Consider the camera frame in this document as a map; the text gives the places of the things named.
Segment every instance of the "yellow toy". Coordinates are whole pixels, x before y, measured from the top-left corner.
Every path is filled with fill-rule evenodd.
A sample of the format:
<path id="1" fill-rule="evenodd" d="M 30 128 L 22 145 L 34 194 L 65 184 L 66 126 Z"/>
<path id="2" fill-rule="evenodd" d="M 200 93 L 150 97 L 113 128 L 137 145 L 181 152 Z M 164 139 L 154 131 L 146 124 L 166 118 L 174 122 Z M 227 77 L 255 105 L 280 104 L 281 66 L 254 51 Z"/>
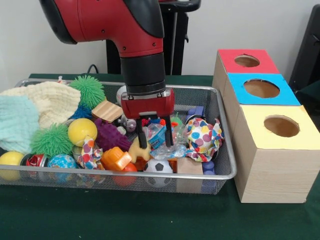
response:
<path id="1" fill-rule="evenodd" d="M 78 147 L 84 145 L 86 136 L 93 138 L 95 141 L 97 134 L 98 130 L 94 122 L 86 118 L 74 120 L 68 128 L 68 137 L 70 141 Z"/>
<path id="2" fill-rule="evenodd" d="M 0 156 L 0 165 L 19 166 L 24 155 L 17 151 L 8 151 Z M 0 170 L 0 177 L 7 181 L 17 181 L 20 173 L 17 170 Z"/>
<path id="3" fill-rule="evenodd" d="M 138 139 L 138 137 L 136 137 L 133 140 L 133 143 L 130 146 L 128 153 L 130 154 L 130 156 L 132 158 L 131 162 L 136 163 L 137 157 L 141 157 L 145 161 L 149 161 L 151 158 L 150 151 L 151 151 L 151 145 L 147 142 L 146 149 L 140 148 L 139 139 Z"/>

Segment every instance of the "wire mesh tray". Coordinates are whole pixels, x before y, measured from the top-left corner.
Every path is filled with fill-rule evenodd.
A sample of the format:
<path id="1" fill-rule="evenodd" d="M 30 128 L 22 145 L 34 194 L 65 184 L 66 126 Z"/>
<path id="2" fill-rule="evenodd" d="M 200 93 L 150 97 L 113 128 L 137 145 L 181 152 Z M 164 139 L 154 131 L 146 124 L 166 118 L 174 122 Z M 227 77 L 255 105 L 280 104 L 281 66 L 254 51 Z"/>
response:
<path id="1" fill-rule="evenodd" d="M 34 85 L 46 81 L 53 80 L 26 79 L 19 82 L 17 87 Z M 117 90 L 123 83 L 101 83 L 104 86 L 107 99 L 115 103 Z M 214 171 L 216 175 L 117 172 L 108 170 L 0 165 L 0 184 L 54 188 L 217 194 L 226 180 L 232 179 L 237 172 L 220 92 L 212 87 L 206 86 L 168 85 L 167 87 L 173 88 L 175 94 L 173 115 L 178 114 L 182 121 L 186 120 L 188 110 L 196 106 L 204 106 L 205 117 L 209 123 L 214 123 L 215 118 L 220 119 L 225 141 L 214 159 Z M 133 134 L 128 137 L 133 139 L 135 137 Z"/>

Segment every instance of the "white ball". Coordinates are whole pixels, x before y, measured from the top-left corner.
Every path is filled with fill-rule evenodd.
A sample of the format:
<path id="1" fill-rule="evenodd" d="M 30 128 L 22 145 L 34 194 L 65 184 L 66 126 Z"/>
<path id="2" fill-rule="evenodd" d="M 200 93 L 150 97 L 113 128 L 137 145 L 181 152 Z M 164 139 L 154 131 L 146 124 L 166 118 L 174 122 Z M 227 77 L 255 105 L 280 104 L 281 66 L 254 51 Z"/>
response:
<path id="1" fill-rule="evenodd" d="M 123 93 L 127 92 L 127 86 L 123 85 L 122 87 L 120 87 L 118 89 L 118 91 L 116 92 L 116 101 L 117 103 L 121 106 L 121 95 Z"/>
<path id="2" fill-rule="evenodd" d="M 172 174 L 174 171 L 171 168 L 167 160 L 155 160 L 151 159 L 144 166 L 144 172 L 146 173 L 162 173 L 162 174 Z"/>
<path id="3" fill-rule="evenodd" d="M 148 185 L 156 189 L 163 188 L 171 182 L 171 178 L 167 177 L 145 177 L 144 180 Z"/>

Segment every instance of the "soccer ball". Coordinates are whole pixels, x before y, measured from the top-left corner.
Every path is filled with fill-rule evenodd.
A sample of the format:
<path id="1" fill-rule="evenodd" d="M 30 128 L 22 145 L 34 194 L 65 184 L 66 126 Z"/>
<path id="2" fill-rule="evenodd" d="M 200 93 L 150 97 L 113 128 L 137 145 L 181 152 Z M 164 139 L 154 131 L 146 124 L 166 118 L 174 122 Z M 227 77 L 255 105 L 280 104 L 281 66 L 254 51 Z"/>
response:
<path id="1" fill-rule="evenodd" d="M 145 164 L 143 171 L 146 173 L 173 173 L 173 169 L 171 168 L 167 160 L 159 161 L 155 159 L 151 159 L 150 161 L 148 161 Z M 156 189 L 163 188 L 171 182 L 171 178 L 166 177 L 146 177 L 144 180 L 147 184 Z"/>
<path id="2" fill-rule="evenodd" d="M 172 174 L 172 170 L 167 160 L 155 160 L 151 159 L 144 166 L 144 172 L 146 173 L 161 173 L 161 174 Z"/>
<path id="3" fill-rule="evenodd" d="M 145 177 L 144 180 L 147 184 L 156 189 L 163 188 L 171 182 L 171 178 L 167 177 Z"/>

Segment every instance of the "green spiky ball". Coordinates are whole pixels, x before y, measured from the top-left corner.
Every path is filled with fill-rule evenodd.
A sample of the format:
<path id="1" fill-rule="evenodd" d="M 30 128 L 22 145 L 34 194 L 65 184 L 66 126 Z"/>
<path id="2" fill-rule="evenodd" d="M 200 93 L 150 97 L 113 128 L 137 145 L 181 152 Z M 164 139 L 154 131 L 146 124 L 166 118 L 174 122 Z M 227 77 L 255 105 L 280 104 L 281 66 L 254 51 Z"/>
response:
<path id="1" fill-rule="evenodd" d="M 37 130 L 31 138 L 34 154 L 45 154 L 49 158 L 58 154 L 70 154 L 73 144 L 68 137 L 68 127 L 52 124 L 49 128 Z"/>
<path id="2" fill-rule="evenodd" d="M 91 110 L 106 99 L 103 85 L 93 76 L 78 76 L 69 86 L 81 92 L 80 105 Z"/>

